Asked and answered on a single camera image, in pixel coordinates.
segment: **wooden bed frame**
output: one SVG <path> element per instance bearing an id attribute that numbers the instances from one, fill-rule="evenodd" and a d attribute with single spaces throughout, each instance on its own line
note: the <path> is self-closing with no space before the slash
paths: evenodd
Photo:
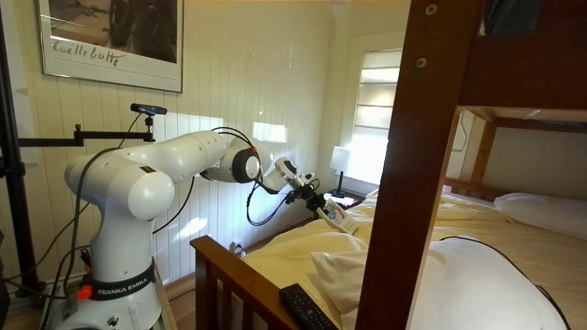
<path id="1" fill-rule="evenodd" d="M 480 185 L 497 127 L 586 130 L 525 119 L 587 122 L 587 2 L 544 0 L 534 31 L 480 36 L 484 2 L 411 2 L 356 329 L 410 324 L 443 184 L 484 199 L 506 193 Z M 460 107 L 488 122 L 472 183 L 444 177 Z M 191 244 L 198 329 L 230 328 L 230 318 L 217 321 L 218 280 L 222 315 L 231 291 L 244 301 L 243 329 L 252 328 L 253 312 L 270 329 L 298 328 L 274 284 L 208 237 Z M 396 249 L 404 258 L 382 269 Z"/>

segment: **white robotic arm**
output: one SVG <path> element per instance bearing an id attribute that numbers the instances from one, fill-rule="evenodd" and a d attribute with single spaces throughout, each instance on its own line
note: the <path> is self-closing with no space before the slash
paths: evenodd
<path id="1" fill-rule="evenodd" d="M 241 139 L 233 139 L 227 147 L 216 132 L 195 132 L 97 158 L 87 170 L 80 194 L 102 214 L 100 229 L 90 242 L 92 275 L 86 286 L 92 294 L 59 304 L 51 311 L 49 328 L 111 330 L 113 319 L 114 327 L 120 329 L 153 326 L 161 306 L 149 277 L 154 265 L 151 232 L 153 220 L 173 200 L 174 183 L 200 173 L 223 182 L 255 180 L 270 194 L 289 184 L 293 190 L 287 196 L 288 204 L 302 198 L 310 209 L 323 206 L 322 196 L 314 193 L 311 184 L 313 174 L 298 174 L 295 165 L 283 157 L 264 176 L 272 155 L 259 141 L 250 141 L 253 148 Z M 65 181 L 73 191 L 91 158 L 82 156 L 68 165 Z"/>

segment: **picture frame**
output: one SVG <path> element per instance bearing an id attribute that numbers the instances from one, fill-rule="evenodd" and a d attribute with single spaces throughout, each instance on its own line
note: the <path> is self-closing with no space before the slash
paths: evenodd
<path id="1" fill-rule="evenodd" d="M 182 92 L 184 0 L 37 0 L 47 75 Z"/>

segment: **black remote control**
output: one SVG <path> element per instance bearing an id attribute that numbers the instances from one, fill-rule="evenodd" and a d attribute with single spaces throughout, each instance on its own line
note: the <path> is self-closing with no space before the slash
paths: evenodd
<path id="1" fill-rule="evenodd" d="M 306 330 L 338 330 L 336 325 L 322 312 L 314 300 L 296 283 L 279 290 L 284 301 Z"/>

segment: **pillowcase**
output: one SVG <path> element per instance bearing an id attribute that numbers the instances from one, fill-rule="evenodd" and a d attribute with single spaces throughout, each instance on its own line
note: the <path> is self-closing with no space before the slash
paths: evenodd
<path id="1" fill-rule="evenodd" d="M 401 257 L 400 252 L 390 254 L 390 262 Z M 366 260 L 367 251 L 312 253 L 320 282 L 341 313 L 343 330 L 355 328 Z M 554 306 L 509 261 L 459 238 L 430 243 L 409 328 L 566 330 Z"/>
<path id="2" fill-rule="evenodd" d="M 514 193 L 496 198 L 495 208 L 523 224 L 587 240 L 587 201 Z"/>

